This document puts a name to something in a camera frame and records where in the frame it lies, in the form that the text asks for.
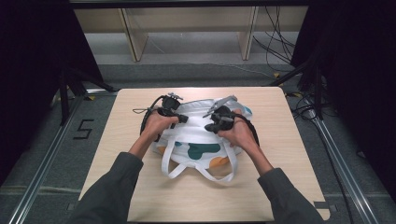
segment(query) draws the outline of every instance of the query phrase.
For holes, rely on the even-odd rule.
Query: gray sleeve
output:
[[[67,223],[126,223],[143,162],[121,152],[110,171],[84,194]]]
[[[324,223],[317,209],[280,168],[262,175],[258,181],[271,202],[276,223]]]

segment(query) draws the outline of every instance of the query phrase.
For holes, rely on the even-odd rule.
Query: floor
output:
[[[271,40],[269,35],[257,33],[255,37],[264,45],[268,45],[271,41],[271,49],[280,52],[287,58],[289,55],[284,53],[283,46],[278,41]],[[289,42],[295,42],[298,33],[283,33],[282,35]],[[165,80],[166,83],[162,81],[162,85],[165,86],[185,85],[186,83],[196,86],[238,85],[238,82],[234,83],[227,78],[245,73],[250,77],[259,76],[265,83],[265,81],[273,80],[275,73],[285,74],[285,72],[279,72],[273,68],[292,69],[284,61],[267,53],[255,41],[252,42],[249,60],[243,61],[235,33],[150,34],[144,55],[139,63],[132,62],[124,34],[86,34],[86,36],[105,81],[120,87],[155,85],[153,80],[145,79],[148,77],[140,77],[138,84],[131,84],[127,81],[129,77],[125,75],[126,73],[148,67],[153,74],[163,72],[168,77],[175,76],[173,79]],[[177,82],[177,78],[180,77],[177,69],[187,71],[206,69],[208,78],[214,76],[219,76],[219,78],[213,82],[190,80],[180,84]],[[285,83],[283,89],[286,92],[297,92],[296,81],[298,78],[297,76]],[[240,85],[258,85],[258,83],[251,80],[250,82],[239,82]],[[96,87],[87,84],[87,89],[96,89]],[[94,100],[85,99],[82,101],[76,117],[71,121],[70,129],[65,134],[61,149],[56,154],[47,177],[30,207],[25,219],[26,223],[62,223],[70,216],[76,205],[85,175],[90,168],[98,139],[106,126],[106,118],[115,97],[112,94],[97,94]],[[301,97],[295,96],[287,99],[290,108],[304,105]],[[101,113],[92,113],[92,111],[101,111]],[[394,201],[388,196],[370,165],[364,158],[356,155],[359,148],[350,137],[342,120],[336,116],[336,111],[331,107],[325,108],[324,117],[334,142],[340,147],[348,167],[352,170],[364,196],[372,206],[378,220],[377,223],[395,223],[396,206]],[[37,134],[36,140],[31,145],[32,150],[22,155],[12,174],[1,188],[0,210],[4,212],[0,215],[0,223],[6,223],[9,220],[12,211],[33,179],[42,158],[51,147],[51,139],[55,137],[59,129],[59,118],[60,104],[55,98],[53,108],[40,129],[41,132]],[[76,136],[81,135],[77,131],[78,126],[81,125],[82,120],[87,119],[94,120],[92,136],[84,142],[78,141],[75,139]],[[337,184],[336,177],[338,175],[335,175],[332,170],[316,126],[301,117],[295,121],[318,182],[332,211],[332,216],[327,223],[351,223],[348,210],[354,223],[365,223],[351,194],[346,192],[346,200],[344,199],[343,192]]]

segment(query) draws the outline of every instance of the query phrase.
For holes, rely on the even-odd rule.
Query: gray floor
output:
[[[255,36],[263,43],[268,43],[266,34],[258,33]],[[284,36],[293,41],[297,34],[285,33]],[[267,65],[265,50],[256,43],[252,45],[249,60],[242,61],[234,33],[150,34],[140,63],[132,62],[124,34],[87,35],[87,38],[105,81],[119,88],[262,86],[273,80],[275,72]],[[273,48],[282,50],[279,45]],[[268,63],[278,69],[291,69],[269,54]],[[295,91],[298,78],[285,83],[284,90]],[[87,84],[87,88],[96,87]],[[115,97],[110,94],[96,95],[93,100],[87,99],[81,103],[25,223],[63,223],[70,216],[71,209],[78,201]],[[290,108],[294,108],[301,98],[288,97],[287,100]],[[326,108],[325,112],[326,125],[373,207],[379,223],[396,223],[394,201],[367,161],[356,156],[358,147],[341,119],[332,116],[335,112],[331,107]],[[2,186],[0,223],[8,221],[31,182],[51,139],[59,129],[60,116],[60,104],[55,101],[30,150],[21,156]],[[77,140],[75,137],[85,134],[78,132],[78,126],[84,119],[93,119],[85,122],[83,126],[91,128],[92,132],[88,139]],[[315,126],[301,118],[295,121],[323,194],[332,208],[332,215],[327,223],[349,223],[342,191]],[[346,196],[354,222],[363,223],[349,194],[346,193]]]

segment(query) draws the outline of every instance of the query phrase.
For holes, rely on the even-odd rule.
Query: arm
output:
[[[315,207],[291,184],[283,171],[274,169],[242,119],[235,118],[233,128],[219,131],[219,136],[227,138],[232,146],[244,149],[252,159],[260,175],[259,184],[271,202],[276,223],[323,223]]]
[[[130,150],[121,152],[110,171],[88,189],[67,223],[126,223],[142,159],[158,134],[172,123],[177,123],[176,117],[154,111]]]

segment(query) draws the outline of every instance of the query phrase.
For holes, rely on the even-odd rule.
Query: wooden table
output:
[[[309,202],[325,202],[283,91],[277,87],[169,88],[121,90],[113,105],[80,198],[113,164],[121,151],[128,151],[139,135],[145,108],[160,95],[174,92],[189,102],[234,94],[253,112],[262,149],[275,167],[281,167]],[[245,152],[237,156],[235,178],[227,184],[211,182],[188,168],[176,179],[161,172],[162,157],[151,150],[137,181],[129,221],[268,221],[271,205],[257,183],[259,177]],[[324,219],[328,209],[318,209]]]

